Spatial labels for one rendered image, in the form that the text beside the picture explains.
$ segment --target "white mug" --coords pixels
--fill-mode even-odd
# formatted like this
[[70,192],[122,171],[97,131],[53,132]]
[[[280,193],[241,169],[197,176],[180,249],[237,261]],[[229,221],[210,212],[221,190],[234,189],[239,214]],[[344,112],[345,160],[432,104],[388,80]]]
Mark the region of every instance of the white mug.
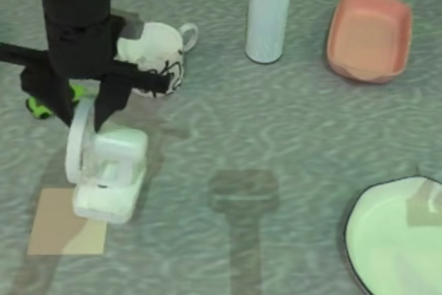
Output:
[[[198,40],[198,27],[185,23],[178,29],[160,22],[146,22],[137,40],[120,37],[117,42],[117,59],[137,64],[138,69],[157,75],[172,74],[166,95],[181,86],[184,77],[184,54]],[[133,89],[144,97],[158,97],[158,93]]]

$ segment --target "table surface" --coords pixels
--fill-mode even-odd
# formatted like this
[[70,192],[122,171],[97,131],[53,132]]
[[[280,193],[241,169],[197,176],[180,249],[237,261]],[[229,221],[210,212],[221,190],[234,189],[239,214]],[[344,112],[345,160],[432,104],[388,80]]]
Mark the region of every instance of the table surface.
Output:
[[[33,120],[20,68],[0,64],[0,294],[360,294],[341,257],[349,203],[417,165],[441,178],[442,0],[405,0],[412,52],[384,86],[324,65],[338,0],[292,1],[285,55],[260,66],[244,55],[247,0],[115,0],[194,22],[200,41],[178,93],[133,96],[115,117],[149,134],[150,169],[134,221],[109,227],[103,256],[25,255],[40,190],[69,186],[67,131]],[[45,46],[39,0],[0,8],[2,41]]]

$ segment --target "tan square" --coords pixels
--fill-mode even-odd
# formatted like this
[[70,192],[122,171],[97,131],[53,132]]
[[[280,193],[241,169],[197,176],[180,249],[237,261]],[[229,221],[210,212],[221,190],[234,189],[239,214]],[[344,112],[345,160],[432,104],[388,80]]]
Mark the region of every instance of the tan square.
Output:
[[73,189],[43,189],[28,255],[102,255],[106,222],[77,217]]

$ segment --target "bottle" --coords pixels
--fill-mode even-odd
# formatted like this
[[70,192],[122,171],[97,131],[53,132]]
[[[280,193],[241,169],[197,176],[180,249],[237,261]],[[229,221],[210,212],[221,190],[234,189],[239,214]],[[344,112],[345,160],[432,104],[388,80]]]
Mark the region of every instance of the bottle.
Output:
[[249,0],[246,55],[259,64],[279,60],[290,0]]

